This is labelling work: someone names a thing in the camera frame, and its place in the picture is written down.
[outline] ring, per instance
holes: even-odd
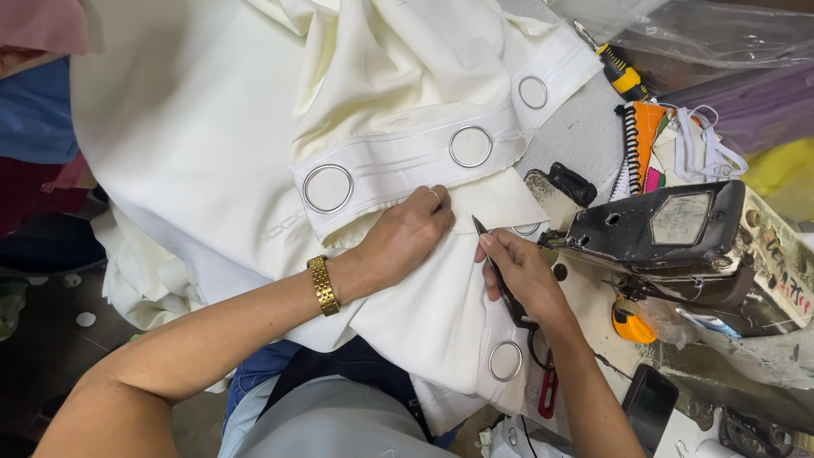
[[[439,204],[441,203],[441,198],[440,198],[440,197],[438,197],[438,193],[437,193],[437,192],[435,192],[435,191],[433,191],[433,190],[431,190],[431,189],[428,189],[428,190],[426,190],[426,191],[424,192],[424,195],[426,195],[428,192],[432,192],[433,194],[435,194],[435,198],[437,198],[437,199],[438,199],[438,203],[439,203]]]

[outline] spiral binding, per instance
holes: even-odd
[[[641,162],[639,161],[639,129],[636,128],[636,108],[624,109],[622,124],[625,137],[625,160],[630,170],[630,195],[641,194]]]

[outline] handwritten label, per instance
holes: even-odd
[[[814,295],[806,289],[805,284],[797,278],[793,271],[786,269],[786,253],[774,229],[766,232],[761,248],[768,261],[769,270],[775,274],[776,288],[779,288],[780,294],[786,302],[802,312],[801,316],[807,315]]]

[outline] person's right hand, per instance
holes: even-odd
[[[565,295],[536,243],[505,229],[483,234],[479,242],[475,262],[483,261],[488,255],[497,264],[506,286],[523,304],[529,318],[543,324],[571,313]],[[484,278],[489,299],[496,301],[501,292],[488,262],[484,263]]]

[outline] smartphone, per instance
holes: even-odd
[[[652,458],[678,400],[678,388],[647,364],[639,364],[622,402],[645,455]]]

